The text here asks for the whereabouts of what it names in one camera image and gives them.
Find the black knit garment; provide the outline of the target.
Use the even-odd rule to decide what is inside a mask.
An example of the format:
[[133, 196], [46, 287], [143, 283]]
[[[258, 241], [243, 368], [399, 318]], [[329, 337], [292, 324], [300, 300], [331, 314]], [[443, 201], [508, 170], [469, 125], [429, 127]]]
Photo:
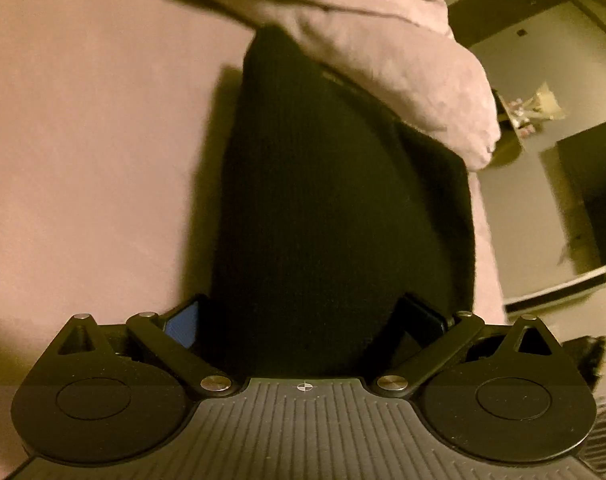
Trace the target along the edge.
[[474, 266], [462, 159], [261, 29], [222, 161], [196, 354], [237, 377], [375, 375], [414, 353], [400, 298], [468, 310]]

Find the dark wooden nightstand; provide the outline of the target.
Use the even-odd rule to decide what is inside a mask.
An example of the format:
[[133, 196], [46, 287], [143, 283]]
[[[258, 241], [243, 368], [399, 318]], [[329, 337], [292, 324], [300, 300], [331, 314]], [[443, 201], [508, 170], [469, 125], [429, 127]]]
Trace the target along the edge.
[[504, 167], [515, 162], [523, 153], [523, 145], [518, 130], [514, 128], [512, 118], [508, 112], [508, 106], [502, 96], [492, 90], [497, 109], [497, 122], [500, 129], [500, 138], [493, 151], [489, 168]]

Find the black box on floor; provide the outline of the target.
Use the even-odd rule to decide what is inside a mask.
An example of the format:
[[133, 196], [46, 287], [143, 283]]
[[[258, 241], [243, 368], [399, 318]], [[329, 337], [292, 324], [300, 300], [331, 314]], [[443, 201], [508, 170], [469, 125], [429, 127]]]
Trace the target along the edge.
[[560, 163], [582, 201], [606, 265], [606, 122], [557, 142]]

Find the dried flower bouquet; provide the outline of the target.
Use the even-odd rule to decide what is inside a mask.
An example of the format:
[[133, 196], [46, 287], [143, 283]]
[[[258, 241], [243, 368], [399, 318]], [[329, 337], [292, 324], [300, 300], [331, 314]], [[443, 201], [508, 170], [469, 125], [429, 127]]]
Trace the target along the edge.
[[566, 118], [556, 96], [545, 81], [528, 99], [516, 99], [504, 109], [511, 125], [521, 138], [535, 134], [545, 122], [558, 122]]

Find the pink folded duvet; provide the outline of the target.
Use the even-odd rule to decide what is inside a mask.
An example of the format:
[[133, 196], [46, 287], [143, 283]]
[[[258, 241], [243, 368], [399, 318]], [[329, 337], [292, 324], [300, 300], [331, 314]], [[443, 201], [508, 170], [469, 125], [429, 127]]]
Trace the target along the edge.
[[455, 40], [444, 0], [214, 0], [254, 25], [276, 24], [312, 58], [358, 84], [471, 171], [500, 138], [486, 71]]

